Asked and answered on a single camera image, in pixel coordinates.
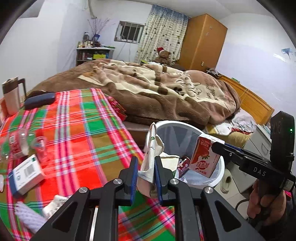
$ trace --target brown blanket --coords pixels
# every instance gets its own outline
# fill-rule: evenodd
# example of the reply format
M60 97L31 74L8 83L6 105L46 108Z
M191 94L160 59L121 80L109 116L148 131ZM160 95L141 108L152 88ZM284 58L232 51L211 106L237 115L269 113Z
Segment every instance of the brown blanket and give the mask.
M38 84L32 91L100 88L126 110L127 121L150 125L182 121L201 128L219 123L240 107L227 83L197 70L99 59L84 63Z

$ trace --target wooden wardrobe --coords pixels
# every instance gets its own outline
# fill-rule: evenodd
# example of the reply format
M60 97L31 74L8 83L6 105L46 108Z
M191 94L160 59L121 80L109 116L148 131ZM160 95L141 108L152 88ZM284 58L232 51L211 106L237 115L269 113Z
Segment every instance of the wooden wardrobe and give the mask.
M227 28L208 14L191 18L177 63L186 70L216 67L226 32Z

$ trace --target window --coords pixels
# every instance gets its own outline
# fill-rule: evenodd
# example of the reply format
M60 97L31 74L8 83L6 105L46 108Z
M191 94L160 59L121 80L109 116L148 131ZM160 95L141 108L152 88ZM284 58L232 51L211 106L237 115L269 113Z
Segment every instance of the window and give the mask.
M138 44L144 29L144 24L120 21L114 41Z

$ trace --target tablecloth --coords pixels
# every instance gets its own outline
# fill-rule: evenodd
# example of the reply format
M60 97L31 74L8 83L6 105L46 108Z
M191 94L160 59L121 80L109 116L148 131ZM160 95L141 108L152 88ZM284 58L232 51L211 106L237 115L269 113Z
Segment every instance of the tablecloth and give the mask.
M101 187L129 166L131 156L143 159L99 89L59 92L51 105L30 111L21 109L7 118L0 137L21 127L44 130L49 161L41 164L46 179L21 199L12 197L7 178L19 163L0 164L0 174L5 178L4 192L0 193L0 217L15 240L29 240L32 236L14 214L17 201L41 214L54 195L70 196L82 186ZM120 241L175 240L173 208L161 207L156 199L137 191L132 207L119 208L118 229Z

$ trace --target window frame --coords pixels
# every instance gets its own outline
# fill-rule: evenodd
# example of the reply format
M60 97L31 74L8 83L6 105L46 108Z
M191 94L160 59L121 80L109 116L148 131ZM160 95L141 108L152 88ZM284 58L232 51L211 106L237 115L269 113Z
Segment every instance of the window frame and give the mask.
M128 31L127 39L122 39L121 36L120 36L120 39L118 39L117 38L117 33L118 33L118 30L119 30L120 26L123 26L123 28L122 28L121 31L124 31L127 23L130 24L130 26L128 26L129 27L129 31ZM130 40L130 39L128 39L128 37L129 37L129 34L130 34L130 31L131 31L131 28L132 28L132 25L133 24L135 24L137 26L136 26L136 30L135 30L135 33L134 33L134 36L133 36L133 40ZM142 23L133 23L133 22L127 22L127 21L119 21L119 24L118 24L117 29L116 29L114 41L116 41L116 42L131 43L131 44L139 44L145 26L146 26L146 24L142 24ZM139 33L138 33L137 38L135 39L135 36L136 36L136 33L137 33L137 29L138 28L139 28Z

